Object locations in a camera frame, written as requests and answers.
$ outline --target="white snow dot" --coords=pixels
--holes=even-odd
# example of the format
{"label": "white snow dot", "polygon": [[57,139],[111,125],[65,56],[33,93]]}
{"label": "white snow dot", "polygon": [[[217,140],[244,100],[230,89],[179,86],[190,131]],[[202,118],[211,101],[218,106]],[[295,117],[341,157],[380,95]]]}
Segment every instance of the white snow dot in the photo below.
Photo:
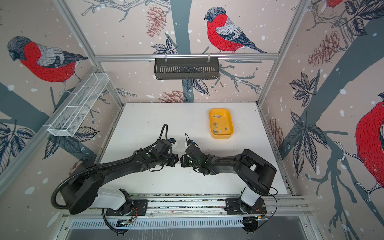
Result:
{"label": "white snow dot", "polygon": [[27,194],[27,195],[30,195],[30,194],[32,194],[33,193],[33,191],[35,190],[35,187],[30,187],[30,188],[28,188],[27,190],[25,190],[25,194]]}

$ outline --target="ventilation grille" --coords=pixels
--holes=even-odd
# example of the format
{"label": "ventilation grille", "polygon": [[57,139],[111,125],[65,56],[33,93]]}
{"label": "ventilation grille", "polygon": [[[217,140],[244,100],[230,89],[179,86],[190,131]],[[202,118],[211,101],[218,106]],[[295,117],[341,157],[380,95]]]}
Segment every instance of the ventilation grille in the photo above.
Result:
{"label": "ventilation grille", "polygon": [[[116,227],[121,218],[108,220]],[[243,227],[242,217],[197,217],[197,218],[138,218],[127,227],[118,229],[162,229],[162,228],[212,228],[212,227]],[[102,219],[74,219],[71,229],[103,229],[108,228]]]}

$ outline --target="bird wallpaper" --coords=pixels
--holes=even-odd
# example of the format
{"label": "bird wallpaper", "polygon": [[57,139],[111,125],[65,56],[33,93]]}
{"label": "bird wallpaper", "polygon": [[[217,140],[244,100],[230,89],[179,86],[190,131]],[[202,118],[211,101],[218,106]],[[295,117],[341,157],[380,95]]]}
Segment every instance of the bird wallpaper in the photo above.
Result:
{"label": "bird wallpaper", "polygon": [[262,102],[324,239],[384,236],[383,13],[380,0],[311,0]]}
{"label": "bird wallpaper", "polygon": [[[110,54],[277,53],[298,0],[74,0],[69,7],[93,51]],[[153,62],[102,63],[124,102],[256,101],[273,60],[220,61],[220,77],[157,80]]]}

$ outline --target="red bird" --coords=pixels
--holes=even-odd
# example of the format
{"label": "red bird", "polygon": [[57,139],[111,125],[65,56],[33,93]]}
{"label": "red bird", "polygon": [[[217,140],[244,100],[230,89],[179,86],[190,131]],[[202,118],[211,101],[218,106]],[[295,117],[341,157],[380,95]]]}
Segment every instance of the red bird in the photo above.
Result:
{"label": "red bird", "polygon": [[8,42],[8,51],[12,60],[20,59],[20,62],[41,80],[47,82],[65,81],[75,75],[75,68],[79,62],[88,59],[79,54],[63,51],[60,48],[47,47],[32,42],[24,36],[17,36]]}
{"label": "red bird", "polygon": [[221,51],[235,52],[241,48],[251,48],[260,53],[266,53],[255,46],[227,16],[222,7],[213,7],[205,15],[208,20],[208,39]]}
{"label": "red bird", "polygon": [[[384,101],[384,93],[379,94]],[[376,179],[376,185],[371,189],[365,189],[361,183],[359,185],[368,195],[365,201],[371,201],[371,193],[376,189],[384,188],[384,102],[379,102],[364,117],[361,118],[356,126],[356,145],[357,154],[348,154],[359,159],[366,169]]]}

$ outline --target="metal rail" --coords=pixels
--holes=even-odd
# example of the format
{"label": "metal rail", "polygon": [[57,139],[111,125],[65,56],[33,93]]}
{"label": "metal rail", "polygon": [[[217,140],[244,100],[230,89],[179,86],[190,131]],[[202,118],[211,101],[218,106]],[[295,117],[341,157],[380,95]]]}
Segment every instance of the metal rail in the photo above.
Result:
{"label": "metal rail", "polygon": [[[170,54],[167,58],[219,58],[219,60],[278,60],[278,53],[219,53],[219,54]],[[96,62],[132,62],[155,61],[156,58],[165,58],[164,54],[136,54],[136,55],[95,55]]]}

